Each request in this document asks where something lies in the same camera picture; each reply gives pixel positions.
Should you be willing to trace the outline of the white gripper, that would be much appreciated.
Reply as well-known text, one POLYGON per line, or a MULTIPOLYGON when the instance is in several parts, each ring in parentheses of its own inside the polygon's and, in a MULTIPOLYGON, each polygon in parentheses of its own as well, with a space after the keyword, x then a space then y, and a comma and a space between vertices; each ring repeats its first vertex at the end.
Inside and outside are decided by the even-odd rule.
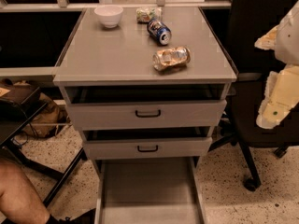
POLYGON ((275 49, 276 58, 287 63, 279 73, 269 74, 256 119, 259 127, 273 129, 299 103, 299 67, 296 66, 299 64, 299 1, 278 27, 258 38, 254 46, 263 50, 275 49))

